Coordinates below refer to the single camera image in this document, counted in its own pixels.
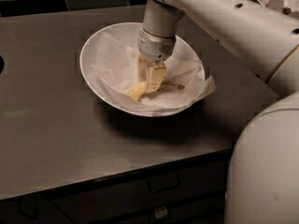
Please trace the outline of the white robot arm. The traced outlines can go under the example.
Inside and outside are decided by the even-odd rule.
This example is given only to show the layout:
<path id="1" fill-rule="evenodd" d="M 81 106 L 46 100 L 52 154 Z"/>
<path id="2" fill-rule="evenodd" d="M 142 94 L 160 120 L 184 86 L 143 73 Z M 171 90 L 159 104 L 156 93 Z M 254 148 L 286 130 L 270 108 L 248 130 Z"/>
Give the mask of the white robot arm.
<path id="1" fill-rule="evenodd" d="M 180 10 L 279 95 L 240 134 L 230 161 L 225 224 L 299 224 L 299 22 L 250 0 L 155 0 L 147 38 L 165 38 Z"/>

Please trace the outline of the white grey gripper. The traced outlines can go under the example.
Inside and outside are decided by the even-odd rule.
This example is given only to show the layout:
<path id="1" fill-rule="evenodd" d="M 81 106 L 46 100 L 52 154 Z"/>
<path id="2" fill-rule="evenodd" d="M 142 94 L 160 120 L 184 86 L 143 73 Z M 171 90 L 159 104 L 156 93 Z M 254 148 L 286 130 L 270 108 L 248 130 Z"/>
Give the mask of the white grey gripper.
<path id="1" fill-rule="evenodd" d="M 168 59 L 174 50 L 176 38 L 151 35 L 141 28 L 138 32 L 137 45 L 140 55 L 137 58 L 138 81 L 147 80 L 146 93 L 156 92 L 165 77 L 166 67 L 162 64 L 149 63 Z"/>

